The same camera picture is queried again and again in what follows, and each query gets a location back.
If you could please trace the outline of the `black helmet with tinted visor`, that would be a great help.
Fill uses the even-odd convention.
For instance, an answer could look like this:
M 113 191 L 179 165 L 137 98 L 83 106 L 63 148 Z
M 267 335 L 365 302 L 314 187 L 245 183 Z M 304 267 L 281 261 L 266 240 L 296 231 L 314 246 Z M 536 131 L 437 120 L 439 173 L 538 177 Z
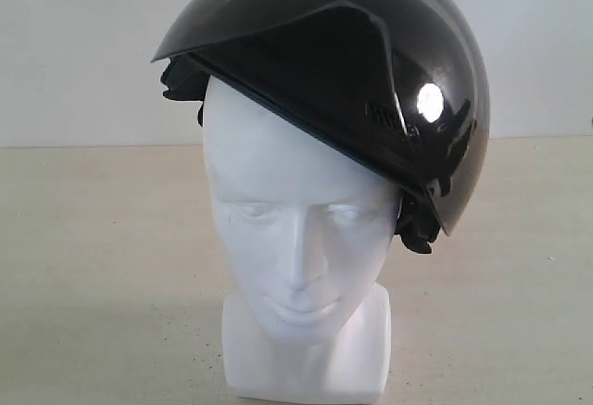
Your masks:
M 153 58 L 166 98 L 220 80 L 400 185 L 412 252 L 453 232 L 481 176 L 489 81 L 454 0 L 190 0 Z

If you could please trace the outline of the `white mannequin head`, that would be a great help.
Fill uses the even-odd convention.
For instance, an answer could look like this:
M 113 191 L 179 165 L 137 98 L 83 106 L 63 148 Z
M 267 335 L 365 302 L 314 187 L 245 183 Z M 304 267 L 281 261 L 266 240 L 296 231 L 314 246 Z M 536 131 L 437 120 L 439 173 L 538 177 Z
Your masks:
M 391 358 L 378 283 L 402 194 L 262 105 L 211 79 L 203 152 L 233 276 L 225 380 L 240 398 L 373 404 Z

